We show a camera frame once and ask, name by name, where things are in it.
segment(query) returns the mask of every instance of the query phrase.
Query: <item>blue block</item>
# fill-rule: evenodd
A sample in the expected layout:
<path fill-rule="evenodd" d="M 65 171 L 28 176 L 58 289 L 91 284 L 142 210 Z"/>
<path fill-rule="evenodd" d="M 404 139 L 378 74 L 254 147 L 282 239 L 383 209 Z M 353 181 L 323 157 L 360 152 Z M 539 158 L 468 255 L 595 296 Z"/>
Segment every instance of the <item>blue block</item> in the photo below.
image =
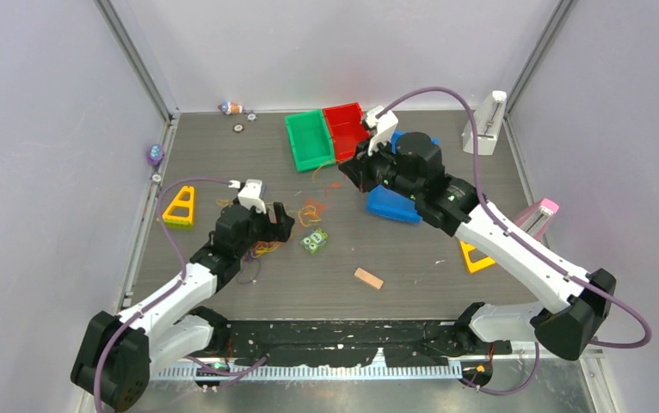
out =
<path fill-rule="evenodd" d="M 391 139 L 393 153 L 396 151 L 396 142 L 405 132 L 395 131 Z M 431 139 L 435 144 L 439 144 L 438 139 Z M 376 187 L 367 196 L 366 209 L 369 213 L 374 213 L 383 218 L 395 219 L 396 221 L 407 222 L 409 224 L 419 224 L 422 218 L 416 212 L 416 207 L 412 200 L 396 194 L 390 189 Z"/>

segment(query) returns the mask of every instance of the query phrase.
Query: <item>white wall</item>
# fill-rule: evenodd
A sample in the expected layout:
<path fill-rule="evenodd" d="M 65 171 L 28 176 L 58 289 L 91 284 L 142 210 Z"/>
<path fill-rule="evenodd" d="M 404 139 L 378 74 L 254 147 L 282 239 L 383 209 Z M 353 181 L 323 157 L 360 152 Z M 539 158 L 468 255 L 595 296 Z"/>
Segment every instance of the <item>white wall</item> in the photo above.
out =
<path fill-rule="evenodd" d="M 448 86 L 509 90 L 557 0 L 119 0 L 131 6 L 182 112 L 387 104 Z M 420 96 L 404 108 L 458 107 Z"/>
<path fill-rule="evenodd" d="M 0 412 L 74 411 L 163 123 L 93 1 L 0 2 Z"/>
<path fill-rule="evenodd" d="M 615 274 L 653 327 L 607 351 L 624 411 L 659 411 L 659 2 L 581 0 L 514 111 L 534 191 L 562 207 L 553 246 Z M 614 309 L 600 336 L 641 330 Z"/>

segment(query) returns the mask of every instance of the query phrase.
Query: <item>yellow triangular frame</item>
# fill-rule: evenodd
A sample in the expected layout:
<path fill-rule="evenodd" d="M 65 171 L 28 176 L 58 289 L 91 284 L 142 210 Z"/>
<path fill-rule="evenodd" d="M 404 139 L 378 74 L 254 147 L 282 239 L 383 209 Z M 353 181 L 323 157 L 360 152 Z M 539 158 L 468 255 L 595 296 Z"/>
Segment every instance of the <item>yellow triangular frame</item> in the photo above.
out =
<path fill-rule="evenodd" d="M 189 195 L 189 198 L 187 200 L 184 200 L 183 197 L 186 194 Z M 188 216 L 180 217 L 177 215 L 173 215 L 177 209 L 187 209 Z M 194 210 L 195 210 L 195 187 L 188 187 L 188 186 L 182 187 L 180 188 L 180 191 L 177 193 L 177 195 L 175 195 L 175 198 L 173 198 L 172 202 L 170 202 L 170 205 L 168 205 L 167 209 L 163 213 L 163 221 L 168 226 L 173 226 L 175 228 L 191 229 L 193 228 L 193 224 L 195 220 Z"/>
<path fill-rule="evenodd" d="M 466 270 L 469 271 L 469 274 L 474 274 L 477 271 L 481 271 L 487 267 L 491 267 L 492 265 L 495 264 L 495 261 L 489 257 L 486 256 L 482 258 L 479 261 L 472 261 L 471 260 L 471 252 L 475 250 L 477 247 L 465 243 L 464 241 L 459 241 L 459 245 L 461 245 L 461 256 L 464 257 L 464 263 L 466 264 Z"/>

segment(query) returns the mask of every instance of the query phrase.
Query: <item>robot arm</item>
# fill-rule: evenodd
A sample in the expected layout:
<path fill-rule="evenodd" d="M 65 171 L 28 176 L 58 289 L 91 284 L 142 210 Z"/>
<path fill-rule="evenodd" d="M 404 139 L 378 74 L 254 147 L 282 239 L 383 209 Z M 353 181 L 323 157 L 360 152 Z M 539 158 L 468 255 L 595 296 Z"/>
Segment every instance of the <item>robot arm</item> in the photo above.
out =
<path fill-rule="evenodd" d="M 476 188 L 445 172 L 441 150 L 428 135 L 405 133 L 393 153 L 389 141 L 397 117 L 387 112 L 378 119 L 382 109 L 367 112 L 363 124 L 372 136 L 357 145 L 354 157 L 341 163 L 339 170 L 362 192 L 382 185 L 413 200 L 426 223 L 474 245 L 539 299 L 528 305 L 472 304 L 456 323 L 459 342 L 538 341 L 565 360 L 577 360 L 606 319 L 610 302 L 570 278 L 578 277 L 610 294 L 615 278 L 604 269 L 589 273 L 557 256 L 487 200 L 485 207 L 508 227 L 503 231 L 480 204 Z M 561 276 L 515 237 L 564 268 L 567 275 Z"/>
<path fill-rule="evenodd" d="M 232 181 L 230 188 L 238 190 L 237 198 L 221 210 L 215 231 L 190 258 L 184 278 L 179 274 L 138 304 L 116 315 L 102 311 L 89 321 L 71 382 L 93 393 L 96 365 L 107 341 L 135 315 L 141 316 L 110 350 L 100 381 L 102 401 L 116 411 L 132 407 L 152 375 L 186 354 L 224 347 L 227 320 L 205 307 L 194 307 L 233 279 L 243 256 L 257 242 L 286 242 L 294 225 L 279 202 L 274 203 L 271 222 L 261 181 Z"/>

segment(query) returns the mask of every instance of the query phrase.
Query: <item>wooden block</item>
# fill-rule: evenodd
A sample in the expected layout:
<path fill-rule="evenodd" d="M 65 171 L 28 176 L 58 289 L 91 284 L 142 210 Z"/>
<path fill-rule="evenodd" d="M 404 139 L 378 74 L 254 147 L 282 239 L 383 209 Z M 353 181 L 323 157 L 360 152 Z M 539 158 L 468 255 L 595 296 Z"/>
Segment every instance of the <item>wooden block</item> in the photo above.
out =
<path fill-rule="evenodd" d="M 365 283 L 369 284 L 370 287 L 373 287 L 376 290 L 379 290 L 383 286 L 384 281 L 375 275 L 368 273 L 362 268 L 357 268 L 357 270 L 354 272 L 354 276 L 363 280 Z"/>

